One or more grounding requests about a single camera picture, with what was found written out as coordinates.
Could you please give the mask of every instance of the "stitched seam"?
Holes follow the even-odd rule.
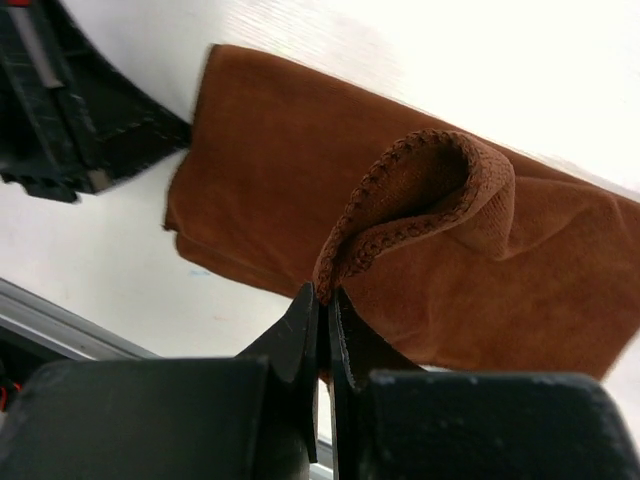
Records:
[[[451,147],[458,148],[471,159],[469,177],[467,182],[465,182],[465,194],[458,207],[453,212],[444,212],[434,217],[428,225],[424,224],[424,222],[414,222],[402,230],[394,232],[393,238],[386,235],[377,238],[376,242],[369,241],[363,244],[355,255],[354,263],[350,264],[344,271],[344,274],[340,275],[341,272],[338,271],[338,268],[335,268],[336,266],[334,266],[333,263],[337,258],[339,247],[346,240],[346,227],[353,221],[353,217],[361,208],[363,200],[384,186],[382,180],[388,178],[390,172],[397,167],[402,159],[406,158],[407,155],[411,155],[416,146],[424,147],[428,144],[435,143],[446,143]],[[396,141],[382,154],[380,159],[372,165],[369,172],[360,182],[360,185],[353,191],[342,217],[338,220],[338,223],[330,234],[329,241],[326,244],[326,250],[324,250],[323,257],[320,260],[320,268],[318,269],[316,287],[319,300],[323,303],[329,300],[329,290],[338,276],[346,277],[365,271],[370,267],[373,259],[383,249],[397,245],[407,238],[423,235],[433,230],[434,225],[442,221],[456,221],[464,215],[471,207],[478,193],[476,183],[480,166],[479,162],[477,162],[477,156],[479,156],[477,148],[466,141],[464,135],[458,132],[421,130]]]

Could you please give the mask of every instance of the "black plastic part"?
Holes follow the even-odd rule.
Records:
[[[325,369],[335,478],[640,479],[595,381],[425,372],[310,284],[235,359],[40,370],[0,431],[0,477],[306,479]]]
[[[58,0],[0,0],[0,175],[73,202],[185,148],[190,127],[124,78]]]
[[[309,461],[317,462],[318,314],[313,286],[304,285],[284,316],[238,358],[265,355],[280,380],[289,411],[306,442]]]
[[[363,397],[358,478],[640,478],[615,406],[586,376],[377,372]]]
[[[331,408],[333,417],[333,475],[336,480],[359,477],[362,449],[359,437],[360,396],[376,368],[419,371],[360,318],[342,288],[329,305],[331,345]]]
[[[304,441],[277,395],[266,358],[51,364],[10,410],[0,473],[308,479]]]
[[[65,359],[59,353],[0,327],[0,361],[6,375],[14,382],[23,384],[43,365]]]

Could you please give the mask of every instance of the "brown stitching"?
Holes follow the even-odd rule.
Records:
[[[469,176],[465,183],[465,193],[460,199],[460,203],[453,211],[443,212],[435,218],[426,219],[426,221],[423,220],[420,223],[409,224],[403,230],[396,232],[393,239],[389,239],[388,237],[371,239],[352,254],[352,259],[349,264],[346,266],[333,265],[339,247],[342,246],[347,239],[345,235],[346,227],[353,221],[354,213],[361,208],[364,199],[382,188],[382,184],[384,183],[382,180],[390,175],[390,172],[394,170],[394,167],[396,167],[401,160],[407,158],[406,154],[413,153],[414,147],[416,146],[414,144],[416,143],[419,146],[425,146],[429,143],[441,143],[447,147],[456,149],[470,160]],[[484,156],[484,152],[480,152],[464,134],[458,132],[423,130],[409,134],[406,138],[394,142],[391,148],[372,165],[369,172],[360,182],[360,185],[352,192],[350,201],[346,205],[342,217],[330,233],[329,239],[325,244],[323,258],[320,260],[321,268],[317,272],[318,279],[316,288],[320,301],[324,303],[328,301],[329,289],[333,287],[334,279],[345,278],[367,270],[375,257],[379,255],[383,249],[397,245],[407,238],[424,235],[432,231],[435,225],[441,224],[442,222],[454,222],[463,216],[477,197],[479,188],[476,183],[481,170],[477,160],[478,157],[482,158]]]

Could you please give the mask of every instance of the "white table surface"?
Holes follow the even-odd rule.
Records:
[[[207,46],[260,48],[640,199],[638,0],[65,0],[185,119]],[[163,356],[234,355],[289,301],[178,257],[161,228],[184,153],[79,205],[0,185],[0,276]],[[640,444],[640,337],[605,386]],[[326,397],[320,432],[330,436]]]

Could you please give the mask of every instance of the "black bracket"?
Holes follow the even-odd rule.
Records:
[[[0,177],[73,202],[189,143],[189,125],[117,72],[58,0],[0,0]]]

